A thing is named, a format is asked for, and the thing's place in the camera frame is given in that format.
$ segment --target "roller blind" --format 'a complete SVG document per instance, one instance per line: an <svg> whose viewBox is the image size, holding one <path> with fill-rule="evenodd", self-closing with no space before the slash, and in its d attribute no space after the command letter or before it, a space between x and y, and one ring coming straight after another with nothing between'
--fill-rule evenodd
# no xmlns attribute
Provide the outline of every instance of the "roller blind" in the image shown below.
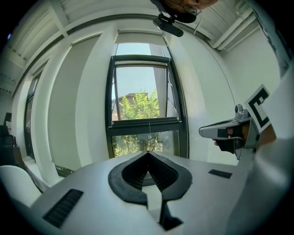
<svg viewBox="0 0 294 235"><path fill-rule="evenodd" d="M143 34L143 33L119 33L116 43L150 43L157 45L166 45L162 35Z"/></svg>

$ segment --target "sky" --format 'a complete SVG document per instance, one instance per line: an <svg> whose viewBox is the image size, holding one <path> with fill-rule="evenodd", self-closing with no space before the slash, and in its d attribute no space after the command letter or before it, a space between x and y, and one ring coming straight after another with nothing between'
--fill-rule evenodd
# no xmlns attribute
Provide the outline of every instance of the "sky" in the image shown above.
<svg viewBox="0 0 294 235"><path fill-rule="evenodd" d="M151 55L149 44L119 44L116 55ZM139 92L146 89L148 96L156 89L154 70L152 67L121 67L117 68L118 96Z"/></svg>

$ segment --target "ceiling beam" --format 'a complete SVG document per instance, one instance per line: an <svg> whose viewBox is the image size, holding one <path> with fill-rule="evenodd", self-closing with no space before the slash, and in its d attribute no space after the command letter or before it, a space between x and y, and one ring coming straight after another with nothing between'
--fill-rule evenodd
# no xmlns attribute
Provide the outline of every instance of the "ceiling beam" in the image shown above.
<svg viewBox="0 0 294 235"><path fill-rule="evenodd" d="M24 68L27 64L27 61L22 59L16 52L11 50L10 48L6 48L4 50L4 58L16 64L20 68Z"/></svg>
<svg viewBox="0 0 294 235"><path fill-rule="evenodd" d="M68 34L64 27L69 25L68 19L65 15L63 8L60 5L59 1L56 0L46 0L48 3L48 10L52 15L52 18L59 28L60 32L63 34L64 37L67 37Z"/></svg>

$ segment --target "green foliage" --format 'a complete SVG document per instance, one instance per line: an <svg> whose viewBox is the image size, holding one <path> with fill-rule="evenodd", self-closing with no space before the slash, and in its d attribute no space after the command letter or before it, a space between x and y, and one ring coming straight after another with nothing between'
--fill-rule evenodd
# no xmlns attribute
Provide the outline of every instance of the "green foliage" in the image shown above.
<svg viewBox="0 0 294 235"><path fill-rule="evenodd" d="M159 115L156 90L152 92L149 98L145 89L135 93L133 104L130 104L124 95L120 105L122 108L122 120L156 118ZM162 142L158 140L157 133L113 136L113 153L115 157L146 150L162 151Z"/></svg>

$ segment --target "cable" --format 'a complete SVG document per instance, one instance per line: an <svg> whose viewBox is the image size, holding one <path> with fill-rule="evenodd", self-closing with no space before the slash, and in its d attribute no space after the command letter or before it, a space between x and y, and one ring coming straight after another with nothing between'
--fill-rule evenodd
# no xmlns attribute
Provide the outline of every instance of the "cable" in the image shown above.
<svg viewBox="0 0 294 235"><path fill-rule="evenodd" d="M203 44L203 46L205 46L206 49L210 52L210 54L212 55L212 57L214 57L214 55L213 55L213 54L211 53L211 51L207 48L207 46L206 46L201 40L199 40L199 42L201 42L201 43ZM216 59L215 57L214 57L214 59L215 59L215 61L217 62L217 64L219 65L219 67L220 67L222 73L224 74L224 76L225 76L225 78L226 78L226 75L225 75L224 71L222 70L222 68L221 68L221 66L220 66L220 64L219 64L219 62L217 61L217 59ZM234 101L234 105L236 106L235 99L234 99L234 96L233 96L233 93L232 93L232 89L231 89L231 87L230 87L230 84L229 84L227 78L226 78L226 82L228 83L228 86L229 86L229 89L230 89L230 92L231 92L231 95L232 95L232 98L233 98L233 101Z"/></svg>

